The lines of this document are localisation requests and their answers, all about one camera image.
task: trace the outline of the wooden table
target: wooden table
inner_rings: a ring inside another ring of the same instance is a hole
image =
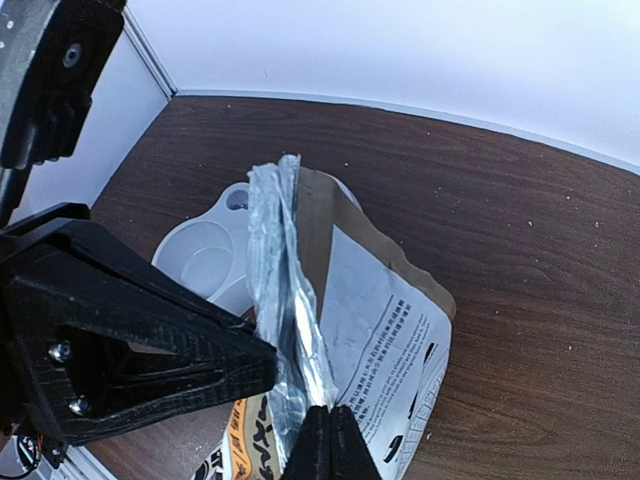
[[[515,137],[350,106],[177,98],[94,218],[145,258],[253,165],[301,153],[455,297],[408,479],[640,478],[640,177]],[[118,478],[186,479],[227,411],[100,442]]]

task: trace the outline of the wall trim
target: wall trim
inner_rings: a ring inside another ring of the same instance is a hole
[[[596,160],[607,165],[626,170],[636,175],[640,175],[640,165],[634,165],[625,160],[621,160],[604,153],[595,152],[587,148],[580,147],[562,140],[556,140],[554,138],[539,135],[537,133],[527,132],[518,128],[508,127],[497,123],[488,122],[485,120],[479,120],[475,118],[465,117],[462,115],[454,115],[450,113],[438,112],[435,110],[429,110],[419,107],[410,107],[406,105],[397,105],[387,102],[379,102],[376,100],[355,99],[348,97],[333,97],[329,95],[313,95],[313,94],[293,94],[293,93],[281,93],[281,92],[259,92],[259,91],[244,91],[244,90],[216,90],[216,89],[185,89],[177,92],[179,96],[216,96],[216,97],[249,97],[249,98],[271,98],[279,100],[301,100],[308,102],[318,103],[333,103],[341,105],[354,105],[360,107],[378,108],[381,110],[387,110],[395,113],[404,113],[407,115],[413,115],[417,117],[430,118],[433,120],[442,120],[450,123],[457,123],[459,125],[465,125],[468,127],[480,128],[482,130],[490,130],[497,133],[504,133],[507,135],[513,135],[514,137],[522,138],[532,142],[542,143],[550,147],[564,150],[569,153],[574,153],[583,157],[587,157],[592,160]]]
[[[167,69],[160,61],[155,50],[149,43],[149,39],[144,34],[142,27],[128,6],[124,9],[124,32],[131,41],[133,48],[140,56],[145,67],[149,70],[149,73],[158,84],[160,91],[164,94],[167,100],[171,100],[178,92],[178,88],[169,75],[169,72],[167,72]]]

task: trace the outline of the white plastic palette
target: white plastic palette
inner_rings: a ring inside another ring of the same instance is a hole
[[[248,201],[248,183],[231,185],[209,211],[167,234],[152,265],[220,308],[244,314],[252,306],[246,286]]]

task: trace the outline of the crumpled foil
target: crumpled foil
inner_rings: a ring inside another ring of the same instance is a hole
[[[256,334],[277,348],[278,378],[267,394],[284,471],[313,405],[336,401],[336,388],[316,319],[316,296],[298,258],[296,230],[300,157],[249,173],[247,284],[257,314]]]

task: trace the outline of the metal screw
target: metal screw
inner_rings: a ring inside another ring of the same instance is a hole
[[[87,400],[87,397],[84,395],[80,395],[75,400],[69,402],[69,410],[71,410],[71,413],[83,417],[89,411],[89,400]]]
[[[64,68],[73,68],[78,64],[81,58],[82,45],[74,43],[67,49],[67,53],[64,54],[64,57],[62,58],[62,65],[64,65]]]
[[[49,356],[58,363],[65,363],[71,358],[71,344],[65,340],[51,345],[49,347]]]

